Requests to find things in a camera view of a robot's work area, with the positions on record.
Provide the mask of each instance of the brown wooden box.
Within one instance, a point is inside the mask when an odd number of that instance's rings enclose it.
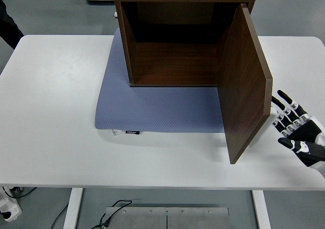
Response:
[[[217,86],[231,163],[270,115],[255,0],[114,0],[130,86]]]

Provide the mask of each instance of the electrical cable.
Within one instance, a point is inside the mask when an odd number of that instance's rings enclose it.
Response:
[[[56,221],[59,219],[60,215],[64,212],[64,210],[66,210],[66,208],[68,207],[69,203],[64,207],[64,209],[60,212],[60,214],[56,217],[56,219],[54,220],[52,226],[51,226],[51,229],[54,228],[54,225],[56,223]]]
[[[98,224],[98,225],[95,225],[93,228],[91,228],[91,229],[95,229],[95,228],[97,228],[97,227],[99,227],[99,228],[107,228],[108,227],[108,225],[109,225],[109,223],[110,223],[110,221],[111,221],[111,219],[112,219],[112,217],[119,211],[119,210],[121,210],[121,209],[123,209],[124,207],[126,207],[126,206],[128,206],[128,205],[130,205],[130,204],[132,204],[132,200],[118,200],[118,201],[116,201],[115,202],[115,204],[114,205],[112,205],[111,207],[114,207],[117,203],[119,203],[119,202],[128,202],[126,205],[123,205],[122,207],[120,207],[120,208],[118,208],[104,223],[102,223],[102,221],[103,221],[103,218],[104,218],[104,216],[106,215],[106,213],[104,213],[104,215],[101,217],[101,220],[100,220],[100,223]]]
[[[5,190],[5,187],[2,186],[2,189],[5,191],[5,194],[6,194],[8,197],[13,198],[13,199],[20,199],[20,198],[22,198],[22,197],[25,197],[25,196],[29,195],[31,192],[33,192],[36,188],[37,188],[37,187],[34,187],[31,191],[29,191],[28,193],[24,194],[23,196],[13,197],[13,196],[9,195],[9,194],[7,193],[7,191]]]

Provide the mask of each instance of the blue mat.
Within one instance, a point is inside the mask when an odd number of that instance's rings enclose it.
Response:
[[[216,87],[130,87],[119,29],[100,91],[95,127],[162,133],[223,133]]]

